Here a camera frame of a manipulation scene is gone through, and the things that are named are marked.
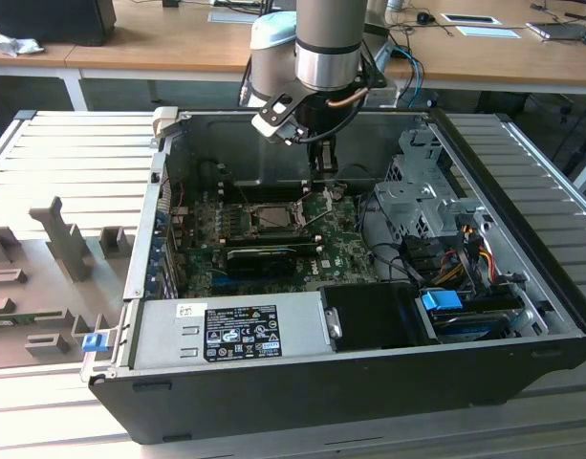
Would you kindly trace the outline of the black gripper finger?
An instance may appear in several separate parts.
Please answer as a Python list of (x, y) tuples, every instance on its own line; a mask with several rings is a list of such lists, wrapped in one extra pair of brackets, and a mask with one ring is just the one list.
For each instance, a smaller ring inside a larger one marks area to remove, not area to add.
[(309, 144), (309, 167), (313, 181), (334, 177), (338, 173), (336, 136)]

